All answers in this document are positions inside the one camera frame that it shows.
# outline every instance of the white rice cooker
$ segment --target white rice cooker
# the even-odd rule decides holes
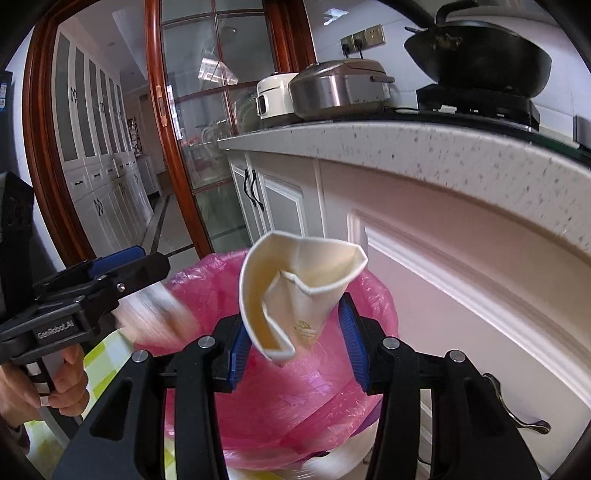
[[[287,85],[297,73],[276,73],[256,86],[256,111],[264,127],[277,127],[301,121],[294,113]]]

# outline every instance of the sticker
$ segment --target sticker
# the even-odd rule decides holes
[[[387,83],[383,83],[382,90],[384,91],[384,100],[389,100],[390,99],[390,85]]]

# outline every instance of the finger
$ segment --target finger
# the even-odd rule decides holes
[[[53,379],[53,384],[59,393],[67,392],[80,382],[83,373],[84,359],[79,355],[73,365],[66,362],[60,367]]]
[[[83,373],[82,379],[67,392],[53,392],[49,395],[49,406],[53,408],[66,408],[78,403],[84,396],[86,386],[88,385],[88,375]]]
[[[70,407],[60,408],[60,413],[66,417],[76,417],[77,415],[81,415],[88,405],[89,400],[90,394],[87,390],[84,390],[84,396],[78,402]]]
[[[4,380],[8,387],[31,407],[40,408],[41,398],[35,389],[33,382],[16,365],[7,363],[2,366]]]
[[[74,365],[80,356],[82,356],[82,347],[80,345],[70,345],[61,351],[64,360],[70,365]]]

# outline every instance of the stainless steel pressure cooker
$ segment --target stainless steel pressure cooker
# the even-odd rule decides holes
[[[331,60],[302,70],[289,90],[297,116],[322,120],[380,111],[390,99],[393,81],[378,61]]]

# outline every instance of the cabinet door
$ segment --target cabinet door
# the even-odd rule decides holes
[[[104,164],[111,158],[109,149],[107,147],[107,134],[105,125],[105,116],[102,111],[102,101],[100,94],[100,78],[96,64],[88,60],[88,83],[87,88],[90,93],[88,96],[89,110],[92,112],[90,116],[90,123],[92,126],[92,133],[95,136],[95,145],[97,145],[100,161]]]
[[[246,172],[249,171],[249,165],[246,163],[244,153],[239,151],[228,152],[228,159],[236,192],[238,193],[238,203],[240,203],[240,209],[246,222],[246,230],[248,231],[248,236],[251,238],[251,242],[254,244],[264,234],[264,230],[261,217],[258,211],[255,210],[249,198],[249,193],[247,193],[250,192],[250,182],[246,180]]]
[[[125,200],[124,190],[121,187],[121,181],[121,179],[117,179],[112,183],[112,194],[115,199],[113,206],[129,245],[135,245],[137,231],[127,208],[127,201]]]
[[[134,170],[132,172],[134,179],[135,179],[135,185],[137,187],[137,191],[138,191],[138,197],[139,197],[139,205],[138,205],[138,209],[139,212],[142,216],[142,218],[144,219],[144,225],[147,227],[148,224],[150,223],[150,220],[152,219],[152,215],[154,214],[154,211],[152,210],[152,206],[150,205],[150,202],[148,201],[148,196],[146,195],[146,191],[144,188],[144,182],[142,181],[142,177],[139,174],[139,170]]]
[[[323,236],[314,161],[287,155],[248,153],[255,193],[269,230]]]
[[[76,115],[78,118],[77,128],[80,135],[80,144],[84,152],[86,165],[94,165],[100,162],[97,149],[95,148],[95,136],[90,128],[89,104],[90,91],[86,87],[87,57],[78,48],[74,52],[74,102],[76,104]]]
[[[125,198],[125,205],[129,211],[129,215],[131,217],[131,221],[134,224],[135,234],[136,236],[143,233],[143,221],[141,220],[139,211],[138,211],[138,194],[134,187],[135,180],[133,179],[133,175],[126,174],[121,182],[121,188],[123,189],[123,196]]]
[[[51,75],[53,91],[53,123],[56,129],[57,149],[64,170],[84,166],[82,149],[77,144],[74,126],[77,121],[74,82],[75,47],[63,34],[58,33]]]
[[[517,417],[550,423],[547,435],[519,431],[548,478],[591,417],[580,343],[590,330],[580,326],[591,312],[591,267],[462,197],[337,163],[321,162],[321,171],[327,236],[363,246],[392,294],[400,338],[418,352],[465,352],[499,379]],[[566,334],[573,319],[579,337]],[[421,422],[431,432],[427,393]]]
[[[117,247],[111,243],[111,238],[102,222],[102,211],[97,202],[94,194],[87,195],[86,197],[78,200],[74,206],[76,207],[76,213],[82,224],[82,228],[95,251],[97,257],[105,257],[113,252],[116,252]]]
[[[117,146],[117,140],[115,139],[115,130],[113,126],[113,113],[111,110],[111,103],[109,102],[108,88],[107,88],[107,76],[103,70],[99,72],[99,86],[100,86],[100,108],[103,112],[103,118],[107,129],[107,137],[109,139],[109,146],[111,148],[111,154],[115,159],[119,158],[119,147]]]
[[[113,244],[117,246],[118,251],[131,246],[125,230],[121,226],[119,216],[115,208],[115,196],[113,194],[113,187],[105,185],[95,191],[96,199],[99,201],[99,206],[103,212],[103,220],[108,225],[108,233],[113,237]]]

